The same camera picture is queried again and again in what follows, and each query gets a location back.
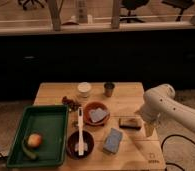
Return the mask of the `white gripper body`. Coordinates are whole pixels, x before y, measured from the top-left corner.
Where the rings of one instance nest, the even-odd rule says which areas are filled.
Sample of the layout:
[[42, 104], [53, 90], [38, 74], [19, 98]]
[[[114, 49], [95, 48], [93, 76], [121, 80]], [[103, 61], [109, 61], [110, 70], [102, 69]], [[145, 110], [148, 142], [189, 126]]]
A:
[[155, 123], [158, 118], [158, 112], [145, 104], [136, 111], [136, 114], [148, 124]]

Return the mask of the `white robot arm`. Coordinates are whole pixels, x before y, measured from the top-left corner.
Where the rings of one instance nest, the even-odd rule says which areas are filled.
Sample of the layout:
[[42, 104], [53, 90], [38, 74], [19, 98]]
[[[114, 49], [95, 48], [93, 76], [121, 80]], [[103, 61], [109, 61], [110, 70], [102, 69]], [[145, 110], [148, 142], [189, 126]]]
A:
[[150, 88], [143, 94], [144, 103], [138, 114], [148, 124], [154, 124], [160, 114], [165, 114], [195, 133], [195, 109], [175, 101], [174, 98], [175, 90], [170, 84]]

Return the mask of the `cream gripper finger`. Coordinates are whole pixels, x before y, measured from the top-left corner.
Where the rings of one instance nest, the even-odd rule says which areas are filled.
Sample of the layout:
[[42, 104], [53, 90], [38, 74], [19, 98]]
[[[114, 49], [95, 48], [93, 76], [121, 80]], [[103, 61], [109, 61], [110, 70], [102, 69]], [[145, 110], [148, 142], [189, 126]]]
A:
[[155, 124], [154, 123], [144, 123], [145, 128], [145, 134], [147, 137], [150, 137], [153, 135]]

